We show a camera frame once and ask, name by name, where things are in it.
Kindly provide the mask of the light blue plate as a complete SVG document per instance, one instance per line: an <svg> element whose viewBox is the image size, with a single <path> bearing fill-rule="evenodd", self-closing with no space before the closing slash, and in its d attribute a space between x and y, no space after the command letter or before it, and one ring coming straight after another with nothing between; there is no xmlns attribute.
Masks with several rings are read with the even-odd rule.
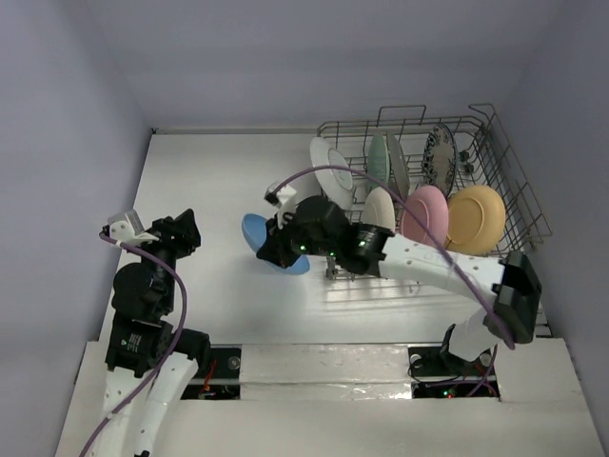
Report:
<svg viewBox="0 0 609 457"><path fill-rule="evenodd" d="M241 223L242 234L254 252L257 254L259 248L264 244L266 239L266 219L256 213L247 213L244 215ZM306 256L301 256L291 267L281 268L270 262L262 261L269 268L276 272L289 275L303 275L310 271L310 263Z"/></svg>

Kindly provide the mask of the pink plate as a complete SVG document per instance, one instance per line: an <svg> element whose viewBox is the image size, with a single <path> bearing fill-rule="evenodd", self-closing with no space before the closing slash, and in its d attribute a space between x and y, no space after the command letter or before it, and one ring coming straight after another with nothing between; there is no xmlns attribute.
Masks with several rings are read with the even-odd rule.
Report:
<svg viewBox="0 0 609 457"><path fill-rule="evenodd" d="M422 186L410 194L405 201L399 223L400 234L415 242L434 246L432 235L441 245L444 244L449 225L446 199L434 186Z"/></svg>

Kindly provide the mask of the yellow plate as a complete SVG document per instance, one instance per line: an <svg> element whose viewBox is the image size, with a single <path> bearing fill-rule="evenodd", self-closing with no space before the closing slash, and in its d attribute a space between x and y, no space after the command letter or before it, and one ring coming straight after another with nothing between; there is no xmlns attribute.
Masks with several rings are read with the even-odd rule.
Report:
<svg viewBox="0 0 609 457"><path fill-rule="evenodd" d="M484 185L459 190L448 200L445 247L469 255L490 253L502 238L506 210L500 195Z"/></svg>

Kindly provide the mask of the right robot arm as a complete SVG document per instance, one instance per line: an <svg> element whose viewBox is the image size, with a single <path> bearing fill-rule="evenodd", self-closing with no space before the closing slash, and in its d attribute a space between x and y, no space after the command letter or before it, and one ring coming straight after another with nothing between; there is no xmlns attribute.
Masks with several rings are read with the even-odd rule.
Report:
<svg viewBox="0 0 609 457"><path fill-rule="evenodd" d="M306 255L329 257L355 275L408 278L478 302L478 311L443 336L437 357L445 371L462 372L499 343L514 348L533 342L541 283L526 254L495 259L450 253L388 228L352 223L321 195L297 202L270 191L265 200L277 211L265 220L260 260L287 269Z"/></svg>

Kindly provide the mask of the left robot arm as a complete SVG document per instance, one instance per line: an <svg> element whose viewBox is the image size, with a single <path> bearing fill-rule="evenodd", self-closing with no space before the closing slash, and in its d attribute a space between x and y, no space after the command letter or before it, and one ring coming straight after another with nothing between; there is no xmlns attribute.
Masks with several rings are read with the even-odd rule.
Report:
<svg viewBox="0 0 609 457"><path fill-rule="evenodd" d="M187 384L210 365L208 335L185 327L187 304L177 325L166 319L176 295L187 300L176 264L200 247L201 235L192 209L149 228L130 210L108 218L99 237L139 259L113 277L101 419L80 453L153 456Z"/></svg>

